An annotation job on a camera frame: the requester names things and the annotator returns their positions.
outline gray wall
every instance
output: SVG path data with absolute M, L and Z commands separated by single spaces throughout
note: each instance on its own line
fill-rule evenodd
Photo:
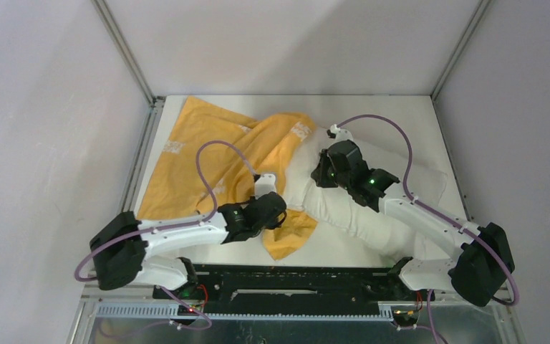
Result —
M 64 343 L 148 107 L 85 0 L 0 0 L 0 344 Z
M 157 95 L 428 95 L 478 0 L 116 0 Z
M 469 212 L 503 226 L 529 343 L 550 343 L 550 1 L 496 1 L 440 97 Z

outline orange cloth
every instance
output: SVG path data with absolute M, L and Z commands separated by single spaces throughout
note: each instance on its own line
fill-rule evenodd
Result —
M 213 203 L 197 175 L 197 150 L 211 140 L 235 145 L 258 173 L 277 175 L 277 192 L 286 185 L 285 170 L 300 143 L 316 126 L 301 113 L 277 113 L 265 120 L 234 113 L 196 97 L 188 97 L 150 178 L 140 219 L 171 219 L 208 213 Z M 214 187 L 218 204 L 245 201 L 254 180 L 237 154 L 224 145 L 210 145 L 201 153 L 201 170 Z M 299 211 L 287 211 L 281 228 L 266 230 L 263 244 L 274 259 L 300 248 L 317 222 Z

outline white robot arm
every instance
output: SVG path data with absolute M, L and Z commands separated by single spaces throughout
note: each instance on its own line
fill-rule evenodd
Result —
M 92 239 L 92 251 L 128 233 L 140 234 L 93 257 L 99 288 L 113 290 L 129 283 L 160 285 L 169 290 L 182 287 L 194 277 L 193 265 L 182 257 L 165 259 L 159 255 L 201 244 L 245 241 L 263 229 L 280 226 L 286 203 L 277 194 L 275 183 L 274 174 L 260 175 L 254 183 L 254 197 L 242 204 L 222 205 L 209 218 L 202 214 L 155 221 L 137 220 L 131 211 L 119 214 Z
M 512 272 L 515 266 L 505 231 L 492 223 L 481 227 L 420 203 L 418 196 L 410 193 L 396 176 L 368 168 L 348 130 L 333 125 L 328 136 L 334 143 L 322 150 L 319 164 L 311 174 L 317 186 L 344 188 L 359 205 L 400 220 L 449 256 L 427 261 L 407 257 L 395 265 L 392 273 L 398 274 L 410 290 L 456 291 L 474 305 L 486 305 L 505 282 L 506 275 L 492 255 L 467 233 L 492 247 Z

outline white tabletop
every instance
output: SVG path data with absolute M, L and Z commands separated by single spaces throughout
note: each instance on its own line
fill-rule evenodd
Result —
M 256 119 L 274 113 L 306 113 L 321 127 L 364 113 L 374 113 L 394 120 L 407 133 L 412 143 L 415 162 L 444 172 L 448 176 L 440 207 L 464 217 L 463 204 L 448 159 L 442 133 L 431 99 L 427 96 L 389 95 L 198 95 L 214 105 Z M 167 141 L 186 96 L 171 95 L 165 101 L 153 143 L 144 165 L 136 202 L 138 212 L 144 193 L 161 150 Z M 388 151 L 407 156 L 407 148 L 399 133 L 387 123 L 371 119 L 358 120 L 345 126 L 353 136 L 378 145 Z M 443 258 L 444 253 L 434 244 L 428 247 L 430 258 Z M 325 252 L 338 252 L 336 255 Z M 262 246 L 260 237 L 247 242 L 226 245 L 202 245 L 176 252 L 193 262 L 210 264 L 253 264 L 287 266 L 379 267 L 377 252 L 368 250 L 363 242 L 319 226 L 307 243 L 297 252 L 274 261 Z

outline white pillow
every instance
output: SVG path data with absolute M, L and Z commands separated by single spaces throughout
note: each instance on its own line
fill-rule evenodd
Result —
M 355 139 L 370 168 L 382 168 L 403 177 L 407 158 Z M 405 255 L 424 256 L 425 238 L 402 222 L 356 204 L 342 188 L 318 188 L 311 172 L 319 162 L 319 152 L 334 141 L 318 128 L 294 153 L 286 169 L 284 199 L 290 209 L 305 211 L 317 221 L 325 221 L 364 240 L 367 246 L 394 259 Z M 412 164 L 408 186 L 427 204 L 439 203 L 445 188 L 445 173 Z

